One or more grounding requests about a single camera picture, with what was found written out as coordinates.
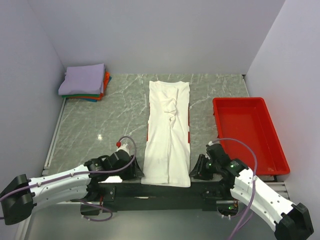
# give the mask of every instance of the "marble table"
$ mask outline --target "marble table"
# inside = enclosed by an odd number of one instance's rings
[[[121,136],[132,136],[141,169],[149,118],[149,81],[190,82],[190,170],[206,144],[218,135],[213,116],[213,98],[248,97],[243,76],[213,74],[111,74],[101,101],[68,99],[65,103],[48,173],[56,174],[110,155]]]

